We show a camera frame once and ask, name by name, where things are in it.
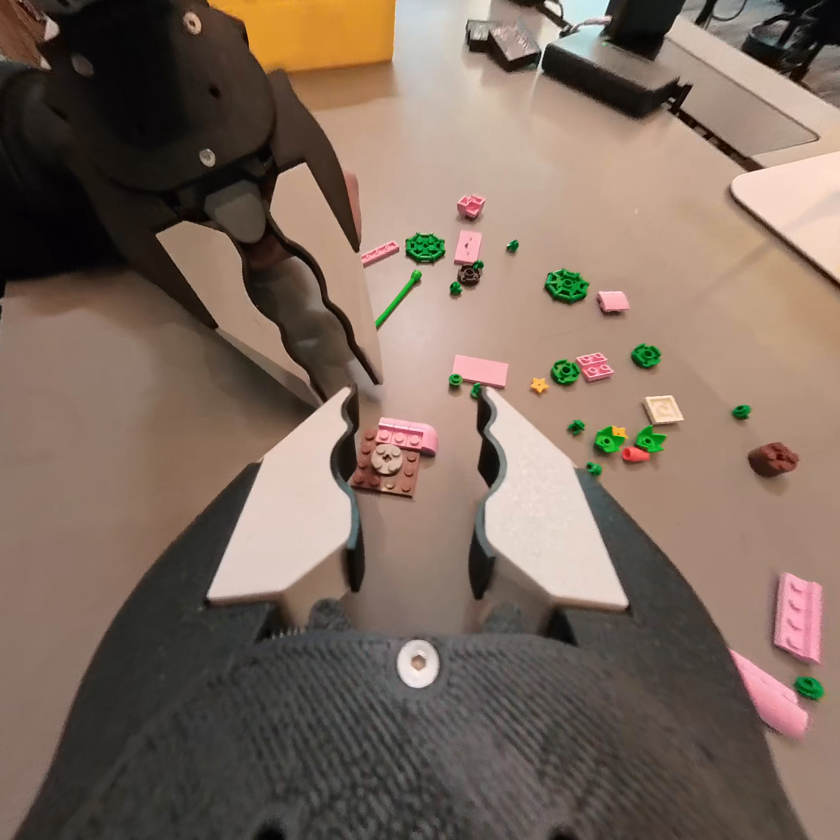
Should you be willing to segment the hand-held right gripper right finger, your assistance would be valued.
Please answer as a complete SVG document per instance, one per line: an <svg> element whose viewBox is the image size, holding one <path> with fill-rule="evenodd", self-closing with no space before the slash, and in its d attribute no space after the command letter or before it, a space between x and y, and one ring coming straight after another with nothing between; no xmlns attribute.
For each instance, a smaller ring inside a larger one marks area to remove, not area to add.
<svg viewBox="0 0 840 840"><path fill-rule="evenodd" d="M477 403L478 472L486 493L469 547L469 587L499 581L547 608L624 613L629 599L572 460L496 390Z"/></svg>

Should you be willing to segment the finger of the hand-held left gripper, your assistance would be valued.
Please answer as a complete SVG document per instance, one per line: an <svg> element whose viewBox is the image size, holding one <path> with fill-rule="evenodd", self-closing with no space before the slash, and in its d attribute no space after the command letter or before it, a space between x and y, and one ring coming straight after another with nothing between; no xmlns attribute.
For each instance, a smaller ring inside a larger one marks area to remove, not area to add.
<svg viewBox="0 0 840 840"><path fill-rule="evenodd" d="M289 355L280 329L249 297L242 255L224 232L180 222L156 235L166 254L216 323L216 333L309 405L324 398Z"/></svg>
<svg viewBox="0 0 840 840"><path fill-rule="evenodd" d="M307 164L278 174L269 212L280 242L312 273L343 345L381 385L382 352L359 246L350 242Z"/></svg>

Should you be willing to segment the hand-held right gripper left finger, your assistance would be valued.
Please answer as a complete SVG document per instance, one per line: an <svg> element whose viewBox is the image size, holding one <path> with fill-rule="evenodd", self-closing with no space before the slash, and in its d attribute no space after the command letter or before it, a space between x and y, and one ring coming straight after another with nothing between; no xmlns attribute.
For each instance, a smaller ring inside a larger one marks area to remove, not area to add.
<svg viewBox="0 0 840 840"><path fill-rule="evenodd" d="M319 601L361 588L363 534L349 483L358 426L358 392L346 386L262 457L209 605L269 603L304 624Z"/></svg>

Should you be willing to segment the brown square plate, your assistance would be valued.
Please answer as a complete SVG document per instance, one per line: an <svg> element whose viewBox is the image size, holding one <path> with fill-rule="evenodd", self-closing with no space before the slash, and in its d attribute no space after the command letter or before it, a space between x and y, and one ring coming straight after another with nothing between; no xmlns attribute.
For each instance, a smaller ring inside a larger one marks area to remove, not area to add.
<svg viewBox="0 0 840 840"><path fill-rule="evenodd" d="M395 497L412 498L417 485L421 455L403 448L403 467L396 476L379 476L371 468L370 453L377 446L377 428L367 428L360 434L356 466L349 478L352 488Z"/></svg>

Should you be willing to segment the person's left forearm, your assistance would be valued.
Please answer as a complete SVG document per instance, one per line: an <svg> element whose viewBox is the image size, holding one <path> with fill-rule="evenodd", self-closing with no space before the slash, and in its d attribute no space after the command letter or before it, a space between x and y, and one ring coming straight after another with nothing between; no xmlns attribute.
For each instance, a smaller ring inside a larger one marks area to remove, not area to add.
<svg viewBox="0 0 840 840"><path fill-rule="evenodd" d="M42 70L2 61L1 281L126 266L68 163Z"/></svg>

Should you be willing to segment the green stick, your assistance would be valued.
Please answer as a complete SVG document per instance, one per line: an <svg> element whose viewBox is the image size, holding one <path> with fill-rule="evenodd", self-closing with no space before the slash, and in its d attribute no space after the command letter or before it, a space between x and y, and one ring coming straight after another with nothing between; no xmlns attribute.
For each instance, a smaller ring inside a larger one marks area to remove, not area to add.
<svg viewBox="0 0 840 840"><path fill-rule="evenodd" d="M385 322L391 317L393 312L403 303L411 291L419 285L423 277L423 272L420 269L414 269L402 289L395 295L392 301L388 303L383 312L375 319L375 328L379 330Z"/></svg>

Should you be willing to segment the large pink smooth tile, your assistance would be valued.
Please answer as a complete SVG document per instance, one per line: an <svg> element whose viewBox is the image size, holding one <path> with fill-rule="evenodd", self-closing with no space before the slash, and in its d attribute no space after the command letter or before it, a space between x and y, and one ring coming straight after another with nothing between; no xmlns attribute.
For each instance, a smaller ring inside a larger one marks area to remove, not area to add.
<svg viewBox="0 0 840 840"><path fill-rule="evenodd" d="M463 382L470 384L479 383L504 389L508 381L508 368L506 362L457 354L450 376L458 376Z"/></svg>

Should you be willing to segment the yellow plastic bin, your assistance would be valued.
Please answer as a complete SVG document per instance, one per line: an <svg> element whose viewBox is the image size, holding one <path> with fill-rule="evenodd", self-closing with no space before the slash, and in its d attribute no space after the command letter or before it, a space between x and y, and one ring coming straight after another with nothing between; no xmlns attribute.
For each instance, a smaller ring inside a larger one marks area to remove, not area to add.
<svg viewBox="0 0 840 840"><path fill-rule="evenodd" d="M265 70L364 67L392 60L395 1L212 1L241 20Z"/></svg>

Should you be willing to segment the brown round brick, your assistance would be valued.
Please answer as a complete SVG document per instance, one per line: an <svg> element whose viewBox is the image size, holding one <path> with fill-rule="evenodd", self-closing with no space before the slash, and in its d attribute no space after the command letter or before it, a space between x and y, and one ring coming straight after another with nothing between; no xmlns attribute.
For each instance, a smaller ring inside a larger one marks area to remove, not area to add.
<svg viewBox="0 0 840 840"><path fill-rule="evenodd" d="M781 442L763 444L749 451L752 471L762 478L775 478L796 470L800 456Z"/></svg>

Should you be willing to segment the black flat cards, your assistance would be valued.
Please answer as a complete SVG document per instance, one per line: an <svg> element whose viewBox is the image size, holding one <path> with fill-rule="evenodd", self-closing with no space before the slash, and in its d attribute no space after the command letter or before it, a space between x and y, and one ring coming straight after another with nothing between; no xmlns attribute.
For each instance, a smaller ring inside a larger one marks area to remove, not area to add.
<svg viewBox="0 0 840 840"><path fill-rule="evenodd" d="M468 19L465 44L469 52L489 56L506 72L534 69L542 57L539 43L526 27L498 20Z"/></svg>

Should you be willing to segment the pink studded plate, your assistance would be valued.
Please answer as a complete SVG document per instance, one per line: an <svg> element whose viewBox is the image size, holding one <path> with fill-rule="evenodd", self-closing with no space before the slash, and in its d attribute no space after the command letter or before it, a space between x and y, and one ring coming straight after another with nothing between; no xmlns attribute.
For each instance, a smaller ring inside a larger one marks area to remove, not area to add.
<svg viewBox="0 0 840 840"><path fill-rule="evenodd" d="M823 587L793 573L780 574L773 645L810 665L823 659Z"/></svg>

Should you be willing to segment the pink arched brick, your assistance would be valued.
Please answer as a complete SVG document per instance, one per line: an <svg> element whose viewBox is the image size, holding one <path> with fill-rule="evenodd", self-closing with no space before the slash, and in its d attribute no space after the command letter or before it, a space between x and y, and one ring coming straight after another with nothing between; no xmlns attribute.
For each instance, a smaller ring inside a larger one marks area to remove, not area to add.
<svg viewBox="0 0 840 840"><path fill-rule="evenodd" d="M736 651L730 649L729 653L762 722L781 736L803 741L810 716L795 691Z"/></svg>

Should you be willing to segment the black flat box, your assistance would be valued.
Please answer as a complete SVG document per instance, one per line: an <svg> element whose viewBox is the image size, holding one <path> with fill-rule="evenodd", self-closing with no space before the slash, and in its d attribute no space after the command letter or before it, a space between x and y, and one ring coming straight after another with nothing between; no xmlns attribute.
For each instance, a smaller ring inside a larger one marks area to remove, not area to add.
<svg viewBox="0 0 840 840"><path fill-rule="evenodd" d="M681 110L693 84L659 59L623 49L600 32L582 29L546 45L541 69L548 77L627 117L643 119Z"/></svg>

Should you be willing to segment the black upright device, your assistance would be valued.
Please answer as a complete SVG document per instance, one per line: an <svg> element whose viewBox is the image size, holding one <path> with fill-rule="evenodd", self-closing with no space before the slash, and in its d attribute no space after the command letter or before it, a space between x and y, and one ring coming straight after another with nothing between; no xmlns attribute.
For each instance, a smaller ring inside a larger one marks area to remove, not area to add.
<svg viewBox="0 0 840 840"><path fill-rule="evenodd" d="M653 60L685 1L609 1L606 40L620 49Z"/></svg>

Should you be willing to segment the white book stand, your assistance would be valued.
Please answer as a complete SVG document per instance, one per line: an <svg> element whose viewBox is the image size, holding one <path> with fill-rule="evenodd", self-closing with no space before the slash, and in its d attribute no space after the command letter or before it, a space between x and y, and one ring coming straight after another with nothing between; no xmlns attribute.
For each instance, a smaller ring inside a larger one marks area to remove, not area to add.
<svg viewBox="0 0 840 840"><path fill-rule="evenodd" d="M738 175L734 200L794 251L839 282L839 153Z"/></svg>

